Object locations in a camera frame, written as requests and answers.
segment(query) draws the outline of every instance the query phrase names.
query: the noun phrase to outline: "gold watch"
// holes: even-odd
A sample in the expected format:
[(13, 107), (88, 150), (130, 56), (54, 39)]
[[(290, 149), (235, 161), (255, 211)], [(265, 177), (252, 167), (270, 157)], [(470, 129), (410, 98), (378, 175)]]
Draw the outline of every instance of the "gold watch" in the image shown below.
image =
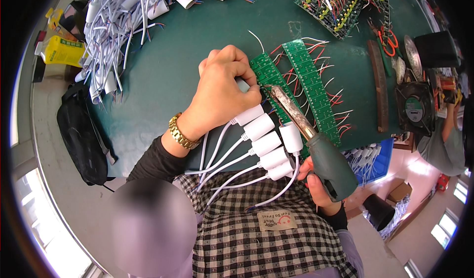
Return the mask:
[(176, 120), (181, 116), (182, 113), (177, 113), (174, 117), (171, 118), (169, 122), (169, 128), (171, 132), (171, 136), (179, 143), (181, 146), (188, 150), (195, 149), (196, 146), (199, 145), (200, 139), (197, 141), (191, 141), (184, 137), (181, 132), (179, 131), (178, 127), (176, 126)]

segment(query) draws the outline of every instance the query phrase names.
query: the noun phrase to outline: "plaid shirt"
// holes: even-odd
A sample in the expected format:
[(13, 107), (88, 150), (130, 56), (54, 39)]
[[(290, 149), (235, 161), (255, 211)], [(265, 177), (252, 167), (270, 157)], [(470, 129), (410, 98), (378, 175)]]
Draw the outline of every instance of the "plaid shirt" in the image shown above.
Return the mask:
[[(231, 184), (248, 182), (265, 172), (253, 170)], [(198, 183), (197, 175), (182, 175), (176, 180), (190, 197), (194, 210), (202, 213), (214, 193), (210, 189), (221, 186), (233, 174), (215, 175), (199, 193), (191, 192)], [(288, 180), (265, 179), (220, 192), (198, 225), (193, 249), (194, 277), (291, 277), (326, 267), (338, 268), (344, 278), (357, 277), (337, 234), (316, 215), (316, 205), (303, 183), (295, 181), (278, 199), (244, 212), (245, 208), (273, 197)], [(298, 228), (261, 232), (257, 213), (280, 209), (293, 213)]]

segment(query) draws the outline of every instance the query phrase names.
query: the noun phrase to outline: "yellow bottle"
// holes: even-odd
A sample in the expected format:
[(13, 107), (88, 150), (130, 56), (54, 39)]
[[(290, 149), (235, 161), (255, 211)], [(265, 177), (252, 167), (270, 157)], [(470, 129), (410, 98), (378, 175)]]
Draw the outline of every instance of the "yellow bottle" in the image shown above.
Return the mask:
[(57, 8), (53, 10), (50, 8), (46, 13), (45, 17), (48, 18), (48, 27), (59, 34), (62, 38), (65, 38), (70, 41), (77, 41), (77, 38), (74, 37), (68, 30), (59, 24), (59, 19), (61, 19), (62, 9)]
[(46, 41), (39, 41), (35, 55), (41, 56), (46, 64), (67, 64), (82, 67), (79, 60), (84, 54), (85, 47), (81, 42), (65, 40), (57, 35)]

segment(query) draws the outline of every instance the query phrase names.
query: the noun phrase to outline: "cooling fan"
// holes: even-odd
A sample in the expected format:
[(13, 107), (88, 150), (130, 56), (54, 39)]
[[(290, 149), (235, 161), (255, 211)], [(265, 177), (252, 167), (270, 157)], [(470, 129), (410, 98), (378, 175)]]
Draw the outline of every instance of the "cooling fan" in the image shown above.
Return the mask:
[(435, 105), (426, 82), (402, 83), (395, 87), (398, 121), (405, 131), (431, 137), (435, 131)]

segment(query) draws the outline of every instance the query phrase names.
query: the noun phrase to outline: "tiled floor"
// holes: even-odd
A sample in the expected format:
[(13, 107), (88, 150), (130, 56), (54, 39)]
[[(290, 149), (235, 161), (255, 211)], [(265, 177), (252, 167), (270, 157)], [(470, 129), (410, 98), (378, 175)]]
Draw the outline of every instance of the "tiled floor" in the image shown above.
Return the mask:
[(411, 213), (428, 195), (439, 175), (440, 171), (426, 163), (418, 151), (411, 153), (410, 151), (394, 149), (387, 175), (365, 185), (364, 188), (358, 187), (347, 198), (345, 206), (346, 211), (348, 211), (348, 218), (355, 216), (355, 212), (358, 212), (355, 210), (349, 213), (349, 211), (358, 208), (368, 196), (377, 194), (380, 198), (385, 199), (402, 182), (409, 183), (413, 188), (407, 209), (407, 213)]

